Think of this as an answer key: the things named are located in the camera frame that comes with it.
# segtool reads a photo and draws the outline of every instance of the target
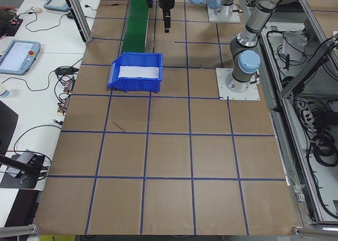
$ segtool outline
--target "white table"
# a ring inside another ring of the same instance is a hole
[[[29,25],[30,29],[48,28],[57,25],[60,16],[64,13],[49,11],[43,8],[46,0],[25,0],[22,6],[18,9],[17,14],[23,13],[32,6],[42,8],[42,13],[39,13],[37,22]],[[89,17],[95,17],[96,11],[85,7],[86,4],[96,8],[100,0],[80,0],[84,14]],[[48,74],[59,66],[76,63],[83,57],[86,48],[81,36],[78,32],[74,20],[68,19],[66,16],[62,18],[61,25],[52,30],[40,31],[32,33],[24,26],[29,21],[35,19],[35,15],[22,15],[20,18],[24,20],[14,37],[6,37],[0,40],[0,53],[6,50],[11,40],[26,40],[37,41],[41,44],[41,50],[36,61],[32,64],[30,70],[23,76],[0,74],[0,82],[12,76],[25,79],[32,89],[42,89],[48,84]],[[90,28],[93,20],[88,19]],[[18,123],[14,132],[12,142],[8,150],[13,150],[15,141],[26,130],[43,124],[57,125],[52,120],[63,120],[63,117],[58,116],[58,100],[54,94],[54,86],[57,82],[57,77],[54,73],[51,75],[50,87],[44,91],[31,92],[26,87],[25,83],[20,80],[11,79],[4,83],[7,89],[10,90],[11,96],[8,99],[1,99],[7,106],[13,109],[18,115]],[[57,92],[61,93],[63,86],[57,87]],[[60,130],[54,127],[41,127],[30,131],[17,144],[17,150],[30,149],[46,154],[51,159],[53,158]],[[6,154],[8,157],[13,155],[12,152]],[[1,166],[0,171],[5,171],[6,167]],[[45,180],[39,181],[35,187],[36,190],[43,190]],[[0,189],[0,227],[4,227],[12,205],[18,193],[18,189]]]

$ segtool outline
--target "green conveyor belt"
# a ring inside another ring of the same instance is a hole
[[[146,0],[131,0],[122,53],[145,52],[147,24],[148,6]]]

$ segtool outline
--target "hand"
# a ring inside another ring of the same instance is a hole
[[[2,6],[0,6],[0,9],[4,10],[4,11],[8,11],[8,10],[16,11],[17,10],[17,8],[13,5],[2,5]]]

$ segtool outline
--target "computer mouse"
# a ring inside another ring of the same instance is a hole
[[[42,9],[40,7],[34,7],[34,8],[32,8],[32,11],[35,12],[35,13],[40,13],[40,12],[42,12]]]

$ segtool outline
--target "blue plastic bin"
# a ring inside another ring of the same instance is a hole
[[[157,78],[120,77],[121,66],[157,67]],[[163,73],[163,54],[125,52],[111,64],[107,88],[120,91],[159,92]]]

